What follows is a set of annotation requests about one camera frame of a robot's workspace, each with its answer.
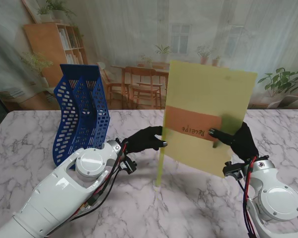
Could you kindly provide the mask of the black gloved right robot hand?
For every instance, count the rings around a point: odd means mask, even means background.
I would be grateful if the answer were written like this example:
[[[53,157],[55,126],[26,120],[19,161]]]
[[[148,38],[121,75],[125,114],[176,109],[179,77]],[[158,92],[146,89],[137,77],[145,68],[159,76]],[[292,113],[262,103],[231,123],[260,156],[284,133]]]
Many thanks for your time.
[[[259,157],[250,128],[245,122],[242,123],[241,128],[234,135],[214,128],[210,128],[208,134],[223,144],[230,146],[232,151],[245,162],[248,159]]]

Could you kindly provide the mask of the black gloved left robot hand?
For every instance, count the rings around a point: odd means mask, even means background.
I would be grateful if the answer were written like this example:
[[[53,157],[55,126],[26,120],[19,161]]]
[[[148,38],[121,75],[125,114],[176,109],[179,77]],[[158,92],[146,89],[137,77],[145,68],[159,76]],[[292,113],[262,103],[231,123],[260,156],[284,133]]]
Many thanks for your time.
[[[158,151],[160,148],[166,147],[167,142],[158,139],[156,135],[162,136],[162,126],[149,126],[125,138],[123,140],[123,144],[126,145],[125,154],[138,153],[146,149]]]

